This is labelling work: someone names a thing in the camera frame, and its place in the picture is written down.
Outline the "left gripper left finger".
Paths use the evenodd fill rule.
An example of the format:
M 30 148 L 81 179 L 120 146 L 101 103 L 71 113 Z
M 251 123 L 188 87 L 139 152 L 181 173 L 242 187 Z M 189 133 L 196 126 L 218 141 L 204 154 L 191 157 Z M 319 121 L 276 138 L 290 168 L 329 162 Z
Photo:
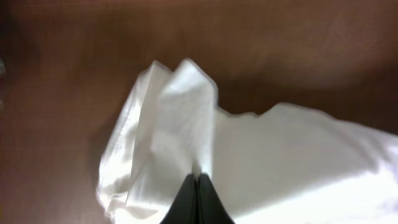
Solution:
M 160 224 L 195 224 L 196 219 L 197 181 L 193 174 L 189 174 Z

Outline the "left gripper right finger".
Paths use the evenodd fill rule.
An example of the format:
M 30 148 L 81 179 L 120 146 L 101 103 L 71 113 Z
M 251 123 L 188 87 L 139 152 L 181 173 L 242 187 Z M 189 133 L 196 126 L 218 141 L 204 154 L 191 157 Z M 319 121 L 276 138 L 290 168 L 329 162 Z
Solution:
M 197 202 L 199 224 L 234 224 L 207 174 L 197 179 Z

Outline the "white t-shirt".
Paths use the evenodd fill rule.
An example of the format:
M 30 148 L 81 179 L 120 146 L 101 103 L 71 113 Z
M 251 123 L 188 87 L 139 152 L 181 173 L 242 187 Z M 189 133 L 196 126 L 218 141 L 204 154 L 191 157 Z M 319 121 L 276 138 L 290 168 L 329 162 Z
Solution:
M 137 78 L 99 164 L 113 223 L 159 223 L 207 174 L 236 223 L 396 223 L 397 136 L 279 103 L 232 115 L 193 61 Z

